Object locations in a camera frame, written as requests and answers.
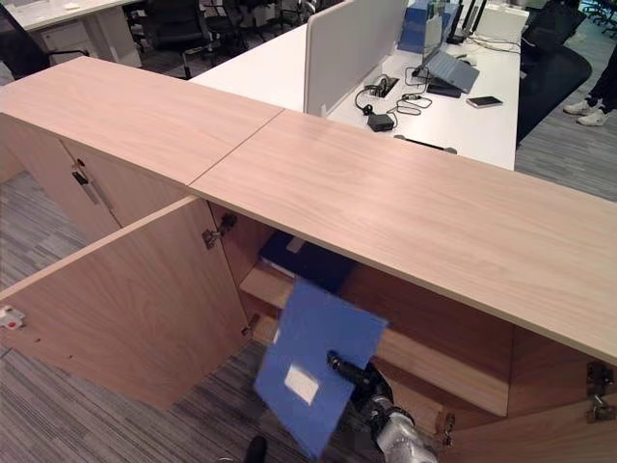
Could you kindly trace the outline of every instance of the gray carpet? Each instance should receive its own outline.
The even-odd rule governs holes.
[[[574,37],[568,42],[589,61],[593,74],[566,103],[584,99],[608,62],[616,40],[604,36],[602,29],[586,20],[578,27],[585,40]],[[617,112],[614,113],[602,127],[585,127],[559,106],[523,140],[515,169],[617,201]]]
[[[614,41],[585,23],[586,41],[572,47],[602,71]],[[152,54],[145,68],[181,75],[174,54]],[[191,62],[195,75],[207,62]],[[617,116],[583,128],[556,110],[523,142],[517,170],[617,199]],[[0,288],[12,285],[85,244],[78,230],[27,173],[1,185]],[[0,346],[0,461],[213,462],[241,460],[256,433],[270,443],[270,462],[304,461],[293,439],[252,390],[263,348],[250,344],[170,411],[110,393],[88,381]],[[325,461],[381,461],[358,417],[348,412]]]

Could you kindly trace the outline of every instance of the smartphone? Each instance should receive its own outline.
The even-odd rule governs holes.
[[[467,103],[474,108],[490,108],[492,106],[499,106],[503,104],[503,101],[495,98],[494,96],[480,96],[478,98],[467,98]]]

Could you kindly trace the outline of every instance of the blue folder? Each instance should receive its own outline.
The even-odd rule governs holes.
[[[354,391],[354,385],[328,366],[328,351],[335,350],[343,359],[365,368],[387,324],[383,318],[297,279],[255,389],[308,457],[321,455]],[[285,385],[292,367],[311,378],[313,385],[318,384],[310,403]]]

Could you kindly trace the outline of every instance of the white desk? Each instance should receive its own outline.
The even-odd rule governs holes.
[[[192,81],[218,90],[239,94],[259,101],[276,104],[287,109],[302,111],[304,95],[304,61],[306,49],[304,37],[306,26],[290,31],[258,48],[244,53]],[[516,132],[519,100],[520,56],[466,44],[465,48],[450,45],[446,51],[460,55],[469,50],[477,58],[480,75],[470,95],[460,99],[428,95],[433,105],[421,116],[398,115],[399,125],[395,134],[430,143],[440,147],[452,147],[462,156],[493,164],[505,169],[514,169]],[[383,63],[383,72],[401,77],[405,66],[417,66],[420,55],[396,50]],[[377,69],[372,75],[378,75]],[[366,125],[366,117],[355,107],[357,89],[330,114],[328,119],[349,123],[358,127]],[[362,101],[373,104],[375,112],[391,108],[403,93],[401,83],[390,92],[385,101],[365,95]],[[494,95],[503,106],[475,109],[465,99],[469,96]]]
[[[302,111],[306,43],[304,25],[198,75],[191,82]]]
[[[88,49],[96,58],[138,68],[142,65],[122,5],[136,0],[42,0],[7,9],[21,26],[47,48]]]
[[[471,93],[463,94],[459,99],[424,94],[433,100],[428,109],[422,110],[420,116],[397,114],[398,126],[393,131],[383,132],[380,135],[392,137],[400,134],[419,142],[454,148],[459,155],[514,170],[519,112],[520,55],[488,50],[473,42],[464,46],[449,45],[445,51],[453,56],[467,53],[476,57],[480,75],[473,84]],[[421,90],[423,86],[406,86],[403,80],[405,68],[416,67],[420,62],[420,55],[396,50],[386,58],[381,69],[376,69],[372,74],[378,76],[383,72],[401,80],[388,97],[378,98],[366,93],[360,96],[360,105],[371,104],[375,113],[385,113],[395,106],[396,100],[401,95]],[[372,83],[374,80],[370,78],[361,83],[336,107],[328,119],[370,130],[366,125],[366,116],[356,108],[354,98],[364,84]],[[488,95],[500,99],[503,105],[476,109],[466,103],[468,97]]]

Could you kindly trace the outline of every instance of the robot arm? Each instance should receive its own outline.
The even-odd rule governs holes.
[[[392,389],[373,364],[360,369],[331,351],[328,365],[356,385],[351,402],[364,415],[371,437],[387,463],[438,463],[435,454],[424,446],[417,434],[412,416],[394,406]]]

